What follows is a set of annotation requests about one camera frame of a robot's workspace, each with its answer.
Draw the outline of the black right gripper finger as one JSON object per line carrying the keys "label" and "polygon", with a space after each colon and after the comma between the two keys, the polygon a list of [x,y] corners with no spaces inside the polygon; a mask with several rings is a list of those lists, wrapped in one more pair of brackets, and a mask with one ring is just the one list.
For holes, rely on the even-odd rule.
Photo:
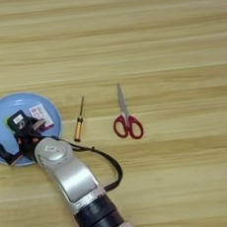
{"label": "black right gripper finger", "polygon": [[33,130],[38,130],[40,128],[42,129],[43,126],[45,126],[45,123],[46,123],[46,121],[44,118],[38,120],[36,123],[33,124]]}
{"label": "black right gripper finger", "polygon": [[14,165],[20,158],[22,157],[21,152],[17,152],[16,154],[9,153],[5,150],[2,143],[0,143],[0,157],[8,164]]}

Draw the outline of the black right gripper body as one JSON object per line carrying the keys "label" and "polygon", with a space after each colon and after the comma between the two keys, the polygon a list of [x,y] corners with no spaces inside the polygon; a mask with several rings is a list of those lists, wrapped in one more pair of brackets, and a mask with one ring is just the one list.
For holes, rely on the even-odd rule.
{"label": "black right gripper body", "polygon": [[19,152],[16,154],[15,159],[25,157],[31,161],[35,161],[36,146],[43,139],[41,131],[38,127],[25,127],[25,129],[17,129],[14,132],[14,138],[19,145]]}

